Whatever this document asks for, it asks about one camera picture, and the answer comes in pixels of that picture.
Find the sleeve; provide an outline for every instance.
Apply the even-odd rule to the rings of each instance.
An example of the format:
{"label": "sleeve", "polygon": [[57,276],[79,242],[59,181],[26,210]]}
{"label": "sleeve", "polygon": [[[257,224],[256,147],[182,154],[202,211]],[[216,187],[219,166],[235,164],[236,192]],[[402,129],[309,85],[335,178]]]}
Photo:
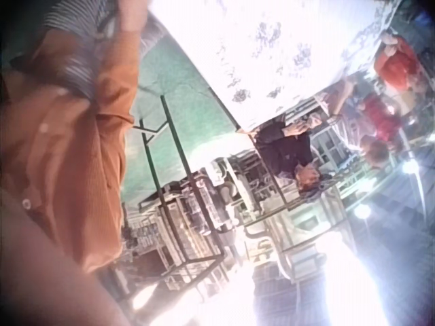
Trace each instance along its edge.
{"label": "sleeve", "polygon": [[383,67],[387,63],[389,59],[389,56],[385,54],[384,51],[381,51],[381,53],[378,55],[378,57],[375,60],[375,71],[380,75],[380,71],[383,70]]}
{"label": "sleeve", "polygon": [[269,144],[273,141],[277,141],[278,139],[284,138],[284,132],[282,131],[285,128],[284,122],[274,122],[270,126],[263,128],[257,134],[257,142]]}
{"label": "sleeve", "polygon": [[281,172],[282,159],[279,150],[274,146],[273,142],[284,138],[282,131],[284,127],[284,122],[275,122],[263,128],[256,137],[258,153],[274,175],[278,175]]}
{"label": "sleeve", "polygon": [[382,80],[389,83],[394,88],[400,89],[402,85],[397,82],[396,74],[386,69],[388,59],[389,56],[382,51],[375,61],[375,71]]}
{"label": "sleeve", "polygon": [[107,51],[97,79],[97,128],[105,174],[119,186],[125,174],[126,131],[133,126],[130,108],[139,76],[139,33],[119,32]]}
{"label": "sleeve", "polygon": [[264,164],[271,170],[272,174],[279,175],[282,171],[282,159],[278,149],[271,143],[257,143],[256,147]]}

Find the metal frame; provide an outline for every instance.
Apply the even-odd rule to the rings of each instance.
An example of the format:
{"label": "metal frame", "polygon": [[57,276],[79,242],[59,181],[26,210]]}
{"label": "metal frame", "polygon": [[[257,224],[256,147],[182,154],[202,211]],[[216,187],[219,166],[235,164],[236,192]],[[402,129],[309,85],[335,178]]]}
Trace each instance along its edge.
{"label": "metal frame", "polygon": [[[174,273],[179,272],[180,270],[183,270],[183,269],[186,270],[187,275],[190,277],[190,282],[187,283],[185,286],[183,286],[183,288],[181,288],[179,290],[178,296],[175,298],[175,300],[176,300],[177,298],[181,297],[183,295],[183,293],[195,288],[200,282],[205,280],[216,268],[218,268],[221,265],[221,263],[223,262],[226,252],[224,250],[224,247],[222,245],[220,237],[217,233],[217,230],[214,227],[213,221],[211,220],[211,217],[209,215],[209,211],[207,210],[207,207],[204,203],[203,197],[201,196],[201,193],[198,189],[198,186],[196,185],[196,180],[192,175],[192,171],[190,170],[186,155],[184,153],[183,147],[181,146],[181,142],[179,140],[177,131],[175,129],[175,125],[173,123],[171,113],[169,111],[166,99],[162,95],[162,96],[160,96],[160,100],[161,100],[161,103],[162,103],[164,113],[166,115],[167,120],[158,128],[158,130],[151,130],[151,129],[145,128],[143,125],[143,120],[140,119],[139,126],[135,126],[134,130],[138,130],[139,132],[141,132],[143,146],[145,147],[145,153],[147,156],[148,164],[150,166],[150,171],[152,174],[154,185],[156,186],[156,191],[157,191],[158,197],[160,199],[162,211],[164,213],[164,216],[162,216],[162,217],[165,218],[166,221],[168,222],[169,229],[172,231],[172,234],[174,235],[174,239],[175,239],[175,242],[176,242],[177,247],[179,249],[179,253],[181,253],[181,260],[183,261],[181,263],[181,265],[174,266],[170,270],[166,271],[161,277],[159,277],[155,281],[160,282],[160,281],[172,276]],[[177,228],[176,228],[174,220],[171,216],[171,212],[168,208],[167,200],[164,197],[162,188],[160,186],[160,182],[158,180],[156,168],[154,166],[154,161],[152,159],[152,155],[151,155],[151,151],[150,151],[150,144],[167,127],[169,127],[169,129],[171,131],[171,134],[172,134],[175,146],[177,148],[178,154],[180,156],[181,162],[183,164],[184,170],[188,176],[188,182],[189,182],[190,186],[192,187],[192,191],[195,195],[195,198],[198,202],[198,205],[200,206],[204,220],[207,223],[207,225],[211,231],[210,237],[214,243],[211,244],[207,238],[206,238],[206,242],[210,244],[209,248],[210,248],[210,251],[213,253],[213,255],[206,256],[206,257],[200,257],[200,258],[193,258],[193,259],[189,258],[188,254],[186,252],[186,249],[184,248],[183,242],[181,241],[179,233],[177,232]],[[208,267],[205,268],[205,270],[203,270],[196,277],[192,277],[192,275],[189,272],[188,266],[190,264],[203,263],[203,262],[207,262],[207,261],[211,262],[208,265]],[[221,271],[222,271],[224,278],[226,280],[228,280],[228,277],[227,277],[225,271],[223,269],[221,269]],[[132,297],[135,294],[136,293],[131,293],[128,297]]]}

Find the light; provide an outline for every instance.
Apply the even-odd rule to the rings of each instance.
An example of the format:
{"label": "light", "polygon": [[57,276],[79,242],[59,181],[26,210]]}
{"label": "light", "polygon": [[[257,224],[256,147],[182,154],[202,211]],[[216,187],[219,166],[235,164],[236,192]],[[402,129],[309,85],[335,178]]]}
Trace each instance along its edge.
{"label": "light", "polygon": [[387,107],[387,110],[388,110],[389,114],[391,114],[391,115],[394,114],[394,107],[392,107],[391,105],[389,105],[389,106]]}
{"label": "light", "polygon": [[419,172],[419,164],[415,159],[411,158],[403,164],[402,170],[403,173],[408,175],[415,175]]}
{"label": "light", "polygon": [[359,204],[353,210],[353,213],[358,219],[368,219],[370,217],[370,214],[372,213],[372,210],[368,205]]}
{"label": "light", "polygon": [[333,326],[388,326],[376,283],[361,261],[341,242],[327,252],[325,292]]}
{"label": "light", "polygon": [[224,289],[197,310],[196,320],[201,326],[256,326],[254,312],[254,267],[245,262],[231,275]]}
{"label": "light", "polygon": [[190,290],[172,309],[154,319],[150,326],[183,326],[195,316],[197,310],[200,310],[201,301],[198,290]]}
{"label": "light", "polygon": [[376,178],[362,180],[360,186],[358,187],[358,191],[371,192],[373,190],[373,187],[375,186],[376,181],[377,181]]}
{"label": "light", "polygon": [[142,308],[151,298],[154,290],[157,288],[157,283],[144,288],[133,298],[133,309],[138,310]]}
{"label": "light", "polygon": [[320,253],[331,255],[341,243],[343,243],[343,237],[340,232],[328,232],[316,241],[315,248]]}

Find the man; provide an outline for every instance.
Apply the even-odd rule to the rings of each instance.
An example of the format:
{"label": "man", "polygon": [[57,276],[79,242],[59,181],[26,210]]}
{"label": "man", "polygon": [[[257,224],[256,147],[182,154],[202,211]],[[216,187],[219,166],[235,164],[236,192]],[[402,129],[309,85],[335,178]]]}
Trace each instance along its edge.
{"label": "man", "polygon": [[133,125],[147,1],[118,0],[118,11],[94,97],[85,70],[71,64],[84,64],[74,61],[87,44],[78,31],[48,29],[24,72],[3,76],[1,186],[86,272],[121,252],[124,135]]}
{"label": "man", "polygon": [[375,71],[395,89],[404,92],[408,89],[424,93],[427,84],[418,58],[405,39],[387,31],[381,34],[383,45],[375,60]]}
{"label": "man", "polygon": [[[389,120],[387,107],[378,101],[370,85],[360,80],[355,86],[356,80],[346,79],[329,87],[324,92],[322,107],[331,117],[332,127],[342,142],[350,150],[362,152],[371,166],[380,168],[388,160],[386,140],[393,138],[396,125]],[[380,113],[382,119],[372,120],[377,110],[384,110],[385,114]]]}
{"label": "man", "polygon": [[310,128],[320,124],[320,117],[313,114],[309,122],[289,126],[273,122],[256,134],[256,147],[264,163],[276,177],[296,180],[300,194],[315,191],[324,178],[312,164],[308,134]]}

